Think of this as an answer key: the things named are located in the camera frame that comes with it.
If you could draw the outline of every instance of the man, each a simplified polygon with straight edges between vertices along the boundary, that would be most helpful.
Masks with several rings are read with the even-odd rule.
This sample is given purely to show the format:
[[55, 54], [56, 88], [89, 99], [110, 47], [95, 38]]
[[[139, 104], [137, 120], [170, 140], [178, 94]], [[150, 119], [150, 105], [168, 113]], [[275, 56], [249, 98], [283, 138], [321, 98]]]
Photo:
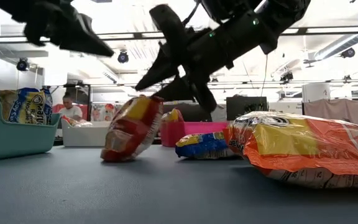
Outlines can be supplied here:
[[73, 98], [70, 96], [69, 93], [66, 93], [63, 96], [63, 105], [65, 107], [62, 108], [59, 113], [66, 116], [67, 118], [71, 118], [76, 121], [82, 119], [82, 110], [78, 106], [73, 105]]

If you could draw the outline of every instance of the gray table surface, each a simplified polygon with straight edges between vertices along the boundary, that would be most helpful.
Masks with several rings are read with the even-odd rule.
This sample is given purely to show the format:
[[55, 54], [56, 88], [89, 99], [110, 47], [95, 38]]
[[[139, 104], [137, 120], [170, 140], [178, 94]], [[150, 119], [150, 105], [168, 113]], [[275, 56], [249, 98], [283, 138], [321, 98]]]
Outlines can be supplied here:
[[105, 164], [99, 149], [0, 161], [0, 223], [358, 223], [358, 190], [309, 190], [246, 161], [189, 161], [152, 146]]

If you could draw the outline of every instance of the pink container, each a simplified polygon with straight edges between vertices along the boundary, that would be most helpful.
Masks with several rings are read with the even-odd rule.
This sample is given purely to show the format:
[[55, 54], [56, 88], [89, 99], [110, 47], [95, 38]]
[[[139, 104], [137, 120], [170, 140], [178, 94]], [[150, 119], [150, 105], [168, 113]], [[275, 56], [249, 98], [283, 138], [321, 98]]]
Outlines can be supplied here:
[[175, 147], [176, 143], [188, 134], [207, 134], [222, 131], [227, 122], [167, 122], [160, 127], [161, 144]]

